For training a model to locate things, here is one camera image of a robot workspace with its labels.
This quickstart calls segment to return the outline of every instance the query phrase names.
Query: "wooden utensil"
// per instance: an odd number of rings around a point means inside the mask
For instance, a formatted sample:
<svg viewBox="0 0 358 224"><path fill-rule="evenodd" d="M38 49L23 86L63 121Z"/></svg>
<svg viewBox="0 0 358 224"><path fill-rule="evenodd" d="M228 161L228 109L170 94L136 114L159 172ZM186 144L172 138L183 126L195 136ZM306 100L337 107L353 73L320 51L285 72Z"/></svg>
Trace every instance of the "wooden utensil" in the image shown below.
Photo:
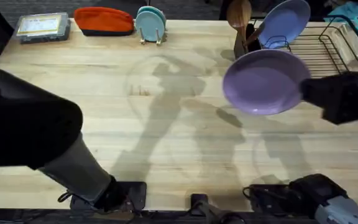
<svg viewBox="0 0 358 224"><path fill-rule="evenodd" d="M227 21L235 28L246 42L246 29L252 14L251 4L248 0L233 0L227 9Z"/></svg>
<svg viewBox="0 0 358 224"><path fill-rule="evenodd" d="M265 24L262 23L258 29L256 29L246 40L245 46L248 46L249 44L253 43L256 39L258 39L259 35L264 31Z"/></svg>

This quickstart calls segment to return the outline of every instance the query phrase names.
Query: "purple plate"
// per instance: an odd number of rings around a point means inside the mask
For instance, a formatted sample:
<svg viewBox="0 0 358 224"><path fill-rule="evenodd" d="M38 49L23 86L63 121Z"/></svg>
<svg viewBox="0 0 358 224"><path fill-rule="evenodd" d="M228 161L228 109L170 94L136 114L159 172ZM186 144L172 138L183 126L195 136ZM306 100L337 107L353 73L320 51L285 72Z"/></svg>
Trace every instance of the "purple plate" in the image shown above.
<svg viewBox="0 0 358 224"><path fill-rule="evenodd" d="M269 49L286 46L302 33L309 20L310 6L306 1L287 0L267 14L259 41Z"/></svg>
<svg viewBox="0 0 358 224"><path fill-rule="evenodd" d="M299 84L310 77L308 67L297 56L282 50L257 50L229 67L223 92L243 112L277 114L300 103Z"/></svg>

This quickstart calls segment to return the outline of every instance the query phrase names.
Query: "teal plate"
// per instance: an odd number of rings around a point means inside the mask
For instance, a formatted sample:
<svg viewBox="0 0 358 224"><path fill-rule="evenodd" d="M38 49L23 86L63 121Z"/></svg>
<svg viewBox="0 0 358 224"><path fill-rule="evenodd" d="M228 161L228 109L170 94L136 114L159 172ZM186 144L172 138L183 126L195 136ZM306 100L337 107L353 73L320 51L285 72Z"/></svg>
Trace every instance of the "teal plate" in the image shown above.
<svg viewBox="0 0 358 224"><path fill-rule="evenodd" d="M139 13L136 17L135 26L138 32L140 32L140 28L142 29L143 38L150 42L157 41L156 29L160 39L162 39L165 32L163 20L154 12L145 11Z"/></svg>
<svg viewBox="0 0 358 224"><path fill-rule="evenodd" d="M164 25L167 23L167 18L165 17L164 13L160 9L157 9L156 7L143 6L143 7L139 8L139 10L137 11L137 14L139 15L141 12L154 12L164 21Z"/></svg>

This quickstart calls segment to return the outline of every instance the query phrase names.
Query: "butcher block countertop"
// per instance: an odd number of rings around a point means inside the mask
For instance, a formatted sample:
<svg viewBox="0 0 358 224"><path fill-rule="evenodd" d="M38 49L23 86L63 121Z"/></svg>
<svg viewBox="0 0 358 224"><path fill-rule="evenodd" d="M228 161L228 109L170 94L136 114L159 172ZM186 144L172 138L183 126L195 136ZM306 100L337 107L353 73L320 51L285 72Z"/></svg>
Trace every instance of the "butcher block countertop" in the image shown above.
<svg viewBox="0 0 358 224"><path fill-rule="evenodd" d="M147 183L145 209L185 210L191 194L204 193L219 208L249 211L244 186L315 173L358 203L358 122L335 126L307 103L274 116L233 108L222 79L235 36L225 21L168 21L157 47L141 45L138 34L86 37L73 23L64 42L12 39L0 68L77 103L102 167ZM333 75L321 71L330 66L326 50L310 50L321 52L309 65L313 75ZM68 208L57 202L64 191L39 171L0 167L0 208Z"/></svg>

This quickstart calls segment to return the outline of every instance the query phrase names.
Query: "wire dish rack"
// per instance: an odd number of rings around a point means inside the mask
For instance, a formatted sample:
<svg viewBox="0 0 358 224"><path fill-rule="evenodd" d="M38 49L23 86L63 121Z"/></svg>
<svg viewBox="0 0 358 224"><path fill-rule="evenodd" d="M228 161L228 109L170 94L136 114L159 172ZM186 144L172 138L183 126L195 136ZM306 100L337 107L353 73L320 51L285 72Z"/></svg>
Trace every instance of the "wire dish rack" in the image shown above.
<svg viewBox="0 0 358 224"><path fill-rule="evenodd" d="M343 72L358 72L358 31L351 20L345 16L326 16L331 22L309 22L304 31L294 41L288 42L284 36L274 36L267 41L269 45L283 42L281 50L286 50L297 55L309 67L312 77L326 77ZM350 38L340 29L346 22L335 22L335 19L345 20L356 34L356 39ZM258 27L264 17L253 17L247 27L247 37ZM236 58L247 52L267 49L266 43L255 41L245 49L240 35L237 35L234 51Z"/></svg>

